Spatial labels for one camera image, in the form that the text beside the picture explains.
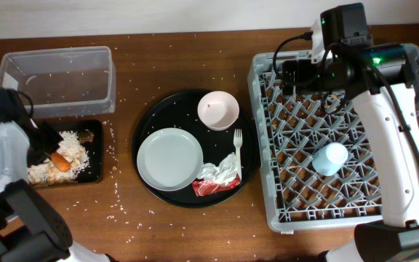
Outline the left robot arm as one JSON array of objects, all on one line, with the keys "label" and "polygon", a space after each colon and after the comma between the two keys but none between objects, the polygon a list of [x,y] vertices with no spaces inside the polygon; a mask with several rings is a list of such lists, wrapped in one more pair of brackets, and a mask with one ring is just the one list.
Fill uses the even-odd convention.
[{"label": "left robot arm", "polygon": [[30,185],[28,168],[50,159],[62,138],[46,122],[35,123],[23,97],[0,89],[0,262],[113,261],[75,242],[60,214]]}]

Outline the light blue cup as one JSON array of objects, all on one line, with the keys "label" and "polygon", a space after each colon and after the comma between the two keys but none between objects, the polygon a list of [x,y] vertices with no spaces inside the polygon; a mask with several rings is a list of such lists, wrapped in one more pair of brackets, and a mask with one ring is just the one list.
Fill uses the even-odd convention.
[{"label": "light blue cup", "polygon": [[348,159],[348,151],[341,143],[330,143],[320,148],[312,159],[315,171],[324,176],[336,174]]}]

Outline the white napkin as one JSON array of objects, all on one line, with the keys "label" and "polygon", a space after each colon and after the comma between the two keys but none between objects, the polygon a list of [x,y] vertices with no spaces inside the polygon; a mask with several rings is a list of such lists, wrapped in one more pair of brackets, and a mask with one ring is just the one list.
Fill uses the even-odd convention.
[{"label": "white napkin", "polygon": [[238,177],[237,159],[235,153],[230,153],[219,165],[213,163],[203,164],[197,178],[226,186]]}]

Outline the rice and food scraps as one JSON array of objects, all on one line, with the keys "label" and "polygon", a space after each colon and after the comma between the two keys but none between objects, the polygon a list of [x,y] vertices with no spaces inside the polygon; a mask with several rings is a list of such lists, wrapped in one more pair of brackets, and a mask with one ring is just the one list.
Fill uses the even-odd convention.
[{"label": "rice and food scraps", "polygon": [[50,158],[42,164],[32,165],[28,168],[28,180],[33,186],[53,186],[74,183],[79,174],[89,167],[88,151],[78,141],[78,134],[74,131],[59,132],[63,140],[56,151],[71,163],[68,172],[60,172],[51,162]]}]

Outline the brown food scrap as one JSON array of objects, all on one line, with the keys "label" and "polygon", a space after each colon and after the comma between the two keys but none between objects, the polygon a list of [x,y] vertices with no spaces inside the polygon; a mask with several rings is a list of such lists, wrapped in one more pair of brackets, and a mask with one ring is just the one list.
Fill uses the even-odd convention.
[{"label": "brown food scrap", "polygon": [[78,134],[78,141],[80,144],[91,143],[94,140],[95,134],[89,130],[81,131]]}]

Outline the grey plate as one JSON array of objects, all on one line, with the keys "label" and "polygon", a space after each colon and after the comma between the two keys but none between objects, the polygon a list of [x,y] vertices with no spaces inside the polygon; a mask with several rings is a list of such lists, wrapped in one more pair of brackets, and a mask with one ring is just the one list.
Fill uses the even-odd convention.
[{"label": "grey plate", "polygon": [[177,191],[190,185],[203,162],[198,140],[178,128],[164,128],[149,135],[137,153],[140,177],[160,191]]}]

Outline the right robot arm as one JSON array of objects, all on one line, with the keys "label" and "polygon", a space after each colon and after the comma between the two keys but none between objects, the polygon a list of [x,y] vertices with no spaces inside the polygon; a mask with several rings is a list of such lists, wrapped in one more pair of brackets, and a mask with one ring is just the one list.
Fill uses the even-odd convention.
[{"label": "right robot arm", "polygon": [[364,6],[347,4],[321,13],[311,30],[309,70],[290,76],[274,65],[285,94],[344,91],[360,118],[380,181],[382,218],[363,223],[354,239],[322,254],[324,261],[419,259],[419,124],[416,74],[401,44],[376,45]]}]

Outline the orange carrot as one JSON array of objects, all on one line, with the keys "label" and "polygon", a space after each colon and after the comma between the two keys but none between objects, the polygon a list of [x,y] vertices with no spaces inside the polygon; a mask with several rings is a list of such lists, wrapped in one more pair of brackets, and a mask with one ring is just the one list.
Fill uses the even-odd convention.
[{"label": "orange carrot", "polygon": [[58,152],[50,154],[50,160],[60,172],[68,172],[71,169],[71,163]]}]

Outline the beige bowl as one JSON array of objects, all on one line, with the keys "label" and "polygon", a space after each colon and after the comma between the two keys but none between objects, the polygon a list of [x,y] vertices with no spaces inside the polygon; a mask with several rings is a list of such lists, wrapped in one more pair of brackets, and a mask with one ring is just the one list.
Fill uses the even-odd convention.
[{"label": "beige bowl", "polygon": [[201,122],[214,131],[227,130],[238,119],[239,112],[236,98],[223,91],[207,93],[197,106]]}]

